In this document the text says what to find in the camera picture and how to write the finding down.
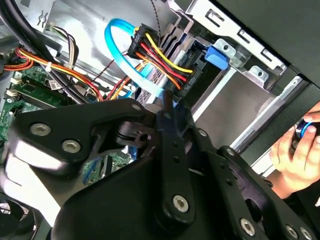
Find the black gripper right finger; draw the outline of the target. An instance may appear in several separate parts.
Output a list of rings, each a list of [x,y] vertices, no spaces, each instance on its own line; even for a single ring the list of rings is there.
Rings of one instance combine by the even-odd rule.
[[[188,166],[202,177],[199,186],[205,209],[226,240],[317,240],[319,231],[277,196],[268,180],[256,174],[228,146],[215,148],[205,131],[197,128],[191,111],[175,107],[179,131],[186,144]]]

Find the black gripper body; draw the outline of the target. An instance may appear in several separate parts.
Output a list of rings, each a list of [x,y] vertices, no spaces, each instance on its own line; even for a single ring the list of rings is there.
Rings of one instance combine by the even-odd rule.
[[[234,240],[234,176],[194,124],[160,126],[148,156],[72,196],[53,240]]]

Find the person's hand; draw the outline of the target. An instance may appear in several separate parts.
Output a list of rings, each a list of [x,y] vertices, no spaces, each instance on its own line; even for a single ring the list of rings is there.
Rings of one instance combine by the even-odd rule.
[[[292,152],[295,130],[292,126],[273,144],[269,153],[275,171],[267,179],[281,199],[306,189],[320,179],[320,136],[316,134],[316,127],[307,127]]]

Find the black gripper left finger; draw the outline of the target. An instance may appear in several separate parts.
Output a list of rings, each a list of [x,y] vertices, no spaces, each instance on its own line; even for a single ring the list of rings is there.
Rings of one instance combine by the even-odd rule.
[[[88,188],[80,182],[85,163],[125,146],[138,148],[140,160],[155,147],[159,127],[178,130],[176,106],[163,103],[158,112],[120,99],[19,115],[9,130],[8,194],[54,226],[64,204]]]

